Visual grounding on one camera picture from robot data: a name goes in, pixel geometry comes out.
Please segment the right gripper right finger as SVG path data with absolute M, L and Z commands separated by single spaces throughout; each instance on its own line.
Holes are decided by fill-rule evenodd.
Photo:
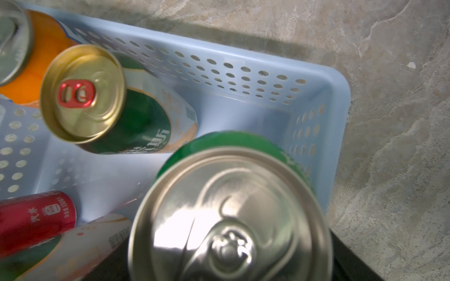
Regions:
M 384 281 L 352 252 L 334 232 L 330 232 L 334 249 L 332 281 Z

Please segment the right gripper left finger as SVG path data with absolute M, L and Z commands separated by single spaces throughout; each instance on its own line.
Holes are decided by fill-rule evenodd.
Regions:
M 123 241 L 104 261 L 97 265 L 82 281 L 130 281 L 128 271 L 129 239 Z

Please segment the green Sprite can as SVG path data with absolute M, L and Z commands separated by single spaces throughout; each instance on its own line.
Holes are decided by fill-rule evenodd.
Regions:
M 267 138 L 212 132 L 177 150 L 131 230 L 134 281 L 329 281 L 330 230 L 298 163 Z

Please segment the green gold-top can back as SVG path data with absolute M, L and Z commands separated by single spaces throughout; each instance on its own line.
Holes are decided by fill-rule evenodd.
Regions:
M 194 140 L 194 108 L 142 63 L 80 44 L 42 80 L 40 106 L 57 138 L 96 154 L 172 153 Z

